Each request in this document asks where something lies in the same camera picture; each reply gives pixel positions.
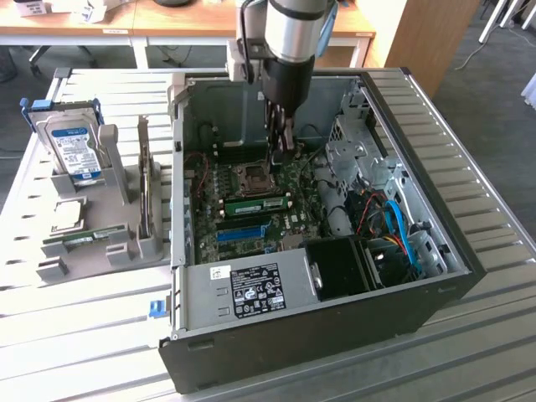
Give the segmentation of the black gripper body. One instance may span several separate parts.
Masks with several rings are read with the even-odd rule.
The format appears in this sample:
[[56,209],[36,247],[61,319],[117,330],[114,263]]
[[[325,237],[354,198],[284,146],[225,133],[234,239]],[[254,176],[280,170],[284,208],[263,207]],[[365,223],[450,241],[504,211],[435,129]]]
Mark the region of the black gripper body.
[[295,114],[307,99],[314,64],[314,56],[297,64],[283,59],[262,62],[261,89],[268,116],[277,109],[282,109],[287,116]]

